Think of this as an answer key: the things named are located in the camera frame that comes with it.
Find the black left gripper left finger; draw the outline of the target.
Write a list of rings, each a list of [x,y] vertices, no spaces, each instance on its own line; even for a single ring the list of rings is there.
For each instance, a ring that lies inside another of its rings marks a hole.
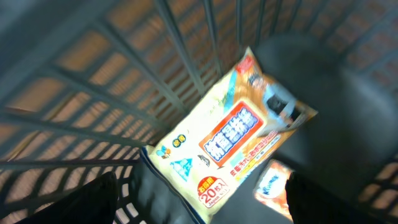
[[[118,203],[116,174],[107,172],[19,224],[112,224]]]

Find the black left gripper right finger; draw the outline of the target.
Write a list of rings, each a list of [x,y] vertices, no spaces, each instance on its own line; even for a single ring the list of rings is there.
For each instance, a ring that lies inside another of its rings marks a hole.
[[[294,224],[383,224],[298,172],[290,174],[285,191]]]

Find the yellow wet wipes pack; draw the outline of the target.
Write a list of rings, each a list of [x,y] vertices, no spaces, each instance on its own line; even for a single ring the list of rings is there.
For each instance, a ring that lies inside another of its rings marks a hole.
[[[273,77],[251,49],[157,145],[142,156],[182,200],[196,223],[209,223],[250,173],[316,115]]]

